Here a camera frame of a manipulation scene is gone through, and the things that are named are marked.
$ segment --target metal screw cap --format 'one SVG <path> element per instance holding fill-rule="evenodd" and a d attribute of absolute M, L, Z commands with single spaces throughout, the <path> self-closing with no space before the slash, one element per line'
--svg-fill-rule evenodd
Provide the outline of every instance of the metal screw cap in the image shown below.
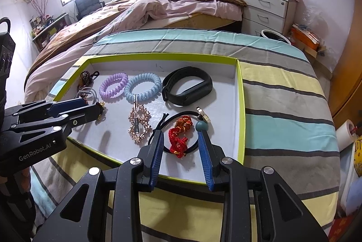
<path fill-rule="evenodd" d="M 130 163 L 135 166 L 137 164 L 140 164 L 141 160 L 138 157 L 134 157 L 130 160 Z"/>
<path fill-rule="evenodd" d="M 224 157 L 221 161 L 224 164 L 231 164 L 232 163 L 232 158 L 231 157 Z"/>
<path fill-rule="evenodd" d="M 97 175 L 101 170 L 98 167 L 91 167 L 89 169 L 89 174 L 92 176 Z"/>
<path fill-rule="evenodd" d="M 274 169 L 270 166 L 266 166 L 266 167 L 264 167 L 264 173 L 271 175 L 272 173 L 274 173 Z"/>

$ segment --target black hair tie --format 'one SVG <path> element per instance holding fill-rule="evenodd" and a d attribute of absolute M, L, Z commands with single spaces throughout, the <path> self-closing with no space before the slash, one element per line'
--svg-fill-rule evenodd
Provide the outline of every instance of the black hair tie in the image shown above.
<path fill-rule="evenodd" d="M 169 114 L 163 114 L 162 119 L 160 120 L 160 122 L 158 123 L 157 127 L 152 131 L 152 135 L 150 137 L 150 139 L 148 140 L 148 145 L 151 144 L 151 141 L 153 139 L 153 136 L 156 132 L 156 130 L 162 130 L 164 127 L 166 127 L 169 123 L 171 123 L 174 119 L 184 116 L 184 115 L 188 115 L 188 116 L 195 116 L 198 120 L 203 120 L 203 117 L 201 114 L 199 114 L 196 111 L 182 111 L 179 112 L 178 114 L 175 114 L 174 116 L 171 116 L 167 121 L 165 121 L 165 119 L 169 116 Z M 191 147 L 188 147 L 185 150 L 185 154 L 191 153 L 193 151 L 195 151 L 199 146 L 199 142 L 198 140 L 196 140 L 195 144 L 193 144 Z M 168 148 L 166 148 L 165 146 L 163 147 L 163 151 L 167 152 L 167 153 L 171 153 L 170 150 Z"/>
<path fill-rule="evenodd" d="M 93 81 L 94 79 L 98 78 L 98 76 L 99 76 L 99 71 L 95 71 L 93 74 L 90 75 Z"/>

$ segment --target toilet paper roll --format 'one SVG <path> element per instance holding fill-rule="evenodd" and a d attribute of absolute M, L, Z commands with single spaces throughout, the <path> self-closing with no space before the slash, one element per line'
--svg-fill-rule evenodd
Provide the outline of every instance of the toilet paper roll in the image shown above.
<path fill-rule="evenodd" d="M 353 128 L 354 124 L 350 120 L 346 120 L 336 131 L 339 151 L 342 151 L 357 140 L 357 135 L 352 135 L 350 132 Z"/>

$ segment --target bed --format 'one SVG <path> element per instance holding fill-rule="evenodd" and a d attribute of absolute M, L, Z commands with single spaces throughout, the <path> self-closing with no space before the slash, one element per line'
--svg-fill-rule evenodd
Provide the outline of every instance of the bed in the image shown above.
<path fill-rule="evenodd" d="M 240 32 L 235 21 L 242 20 L 244 6 L 243 0 L 113 0 L 60 31 L 43 49 L 25 80 L 25 103 L 44 99 L 75 60 L 105 35 L 160 27 Z"/>
<path fill-rule="evenodd" d="M 246 135 L 244 165 L 271 165 L 329 230 L 339 189 L 339 151 L 327 101 L 305 55 L 280 41 L 243 34 L 195 29 L 144 29 L 110 35 L 84 57 L 137 52 L 204 53 L 235 57 L 243 76 Z M 85 58 L 81 57 L 53 87 L 53 100 Z M 117 167 L 78 142 L 35 164 L 31 193 L 36 224 L 54 210 L 66 193 L 93 166 Z M 140 193 L 144 241 L 219 241 L 223 204 L 172 187 Z M 253 241 L 255 207 L 251 202 Z M 112 209 L 108 217 L 112 218 Z"/>

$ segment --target blue gripper pad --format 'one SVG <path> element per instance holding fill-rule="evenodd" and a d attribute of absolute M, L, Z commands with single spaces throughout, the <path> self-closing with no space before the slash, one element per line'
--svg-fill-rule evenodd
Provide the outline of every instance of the blue gripper pad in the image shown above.
<path fill-rule="evenodd" d="M 209 190 L 212 191 L 214 189 L 214 179 L 212 178 L 212 165 L 209 156 L 209 151 L 206 148 L 206 143 L 202 135 L 202 132 L 197 132 L 197 134 L 199 137 L 198 138 L 199 152 L 202 162 L 202 168 L 204 170 L 206 185 L 209 187 Z"/>
<path fill-rule="evenodd" d="M 49 116 L 57 117 L 58 114 L 62 112 L 67 112 L 69 110 L 77 109 L 84 106 L 87 106 L 87 103 L 83 98 L 61 101 L 53 103 L 53 105 L 48 110 L 48 114 Z"/>
<path fill-rule="evenodd" d="M 151 164 L 149 186 L 151 187 L 152 190 L 154 189 L 154 187 L 157 183 L 158 175 L 160 173 L 160 166 L 161 166 L 164 142 L 165 142 L 165 137 L 163 135 L 163 132 L 161 131 L 159 139 L 157 141 L 157 147 L 155 150 L 155 154 L 153 155 L 152 164 Z"/>

